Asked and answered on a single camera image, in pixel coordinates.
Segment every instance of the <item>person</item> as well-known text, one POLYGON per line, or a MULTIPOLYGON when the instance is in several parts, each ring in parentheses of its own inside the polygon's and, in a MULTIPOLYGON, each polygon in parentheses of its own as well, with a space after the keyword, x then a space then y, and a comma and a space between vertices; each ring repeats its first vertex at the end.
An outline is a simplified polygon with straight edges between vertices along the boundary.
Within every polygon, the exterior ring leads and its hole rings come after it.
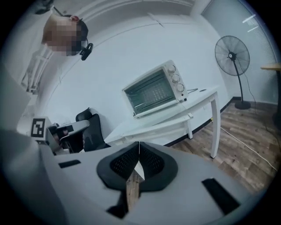
POLYGON ((19 19, 1 51, 1 63, 17 83, 32 70, 42 44, 63 55, 76 55, 86 45, 88 28, 77 16, 58 16, 53 0, 37 0, 19 19))

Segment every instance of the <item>fan pole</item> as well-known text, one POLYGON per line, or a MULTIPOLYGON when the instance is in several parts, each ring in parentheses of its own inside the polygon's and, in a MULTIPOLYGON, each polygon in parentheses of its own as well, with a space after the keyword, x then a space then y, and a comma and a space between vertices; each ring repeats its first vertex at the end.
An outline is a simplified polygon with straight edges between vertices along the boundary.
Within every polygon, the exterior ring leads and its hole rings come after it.
POLYGON ((234 63, 234 67, 235 67, 235 70, 236 70, 236 73, 237 73, 237 76, 238 76, 239 85, 240 85, 240 91, 241 91, 241 102, 236 102, 235 103, 235 107, 237 109, 249 109, 249 108, 251 108, 251 103, 250 102, 246 102, 243 99, 243 91, 242 91, 241 80, 240 80, 240 76, 239 76, 239 72, 238 72, 235 60, 233 60, 233 63, 234 63))

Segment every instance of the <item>black office chair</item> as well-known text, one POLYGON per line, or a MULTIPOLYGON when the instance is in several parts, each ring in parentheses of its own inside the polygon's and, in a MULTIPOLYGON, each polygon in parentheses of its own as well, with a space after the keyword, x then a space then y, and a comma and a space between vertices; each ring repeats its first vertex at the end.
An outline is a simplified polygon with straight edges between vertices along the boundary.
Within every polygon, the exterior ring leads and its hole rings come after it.
POLYGON ((104 138, 102 137, 101 121, 98 114, 92 115, 90 108, 87 108, 76 116, 76 121, 80 120, 88 120, 90 122, 90 126, 83 132, 85 152, 110 147, 110 145, 105 143, 104 138))

